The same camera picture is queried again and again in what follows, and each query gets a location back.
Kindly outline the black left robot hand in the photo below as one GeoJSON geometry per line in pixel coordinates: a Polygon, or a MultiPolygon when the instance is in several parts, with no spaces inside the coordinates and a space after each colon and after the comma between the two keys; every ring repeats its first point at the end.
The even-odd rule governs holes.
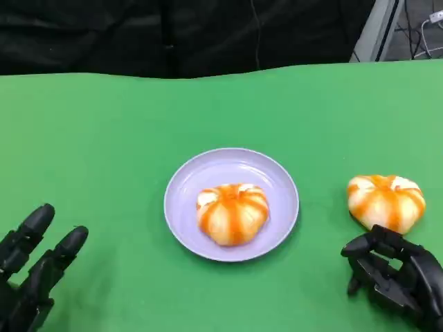
{"type": "Polygon", "coordinates": [[[53,287],[77,257],[89,231],[78,226],[52,250],[47,250],[28,271],[20,285],[9,281],[27,263],[55,216],[48,203],[34,210],[16,230],[1,240],[1,330],[38,331],[50,313],[53,287]]]}

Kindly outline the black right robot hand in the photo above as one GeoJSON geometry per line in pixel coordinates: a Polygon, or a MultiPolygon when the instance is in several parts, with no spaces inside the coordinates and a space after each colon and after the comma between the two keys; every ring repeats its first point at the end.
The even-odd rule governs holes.
{"type": "Polygon", "coordinates": [[[348,296],[366,287],[371,301],[407,317],[420,331],[442,330],[442,266],[430,251],[374,225],[341,255],[352,269],[348,296]]]}

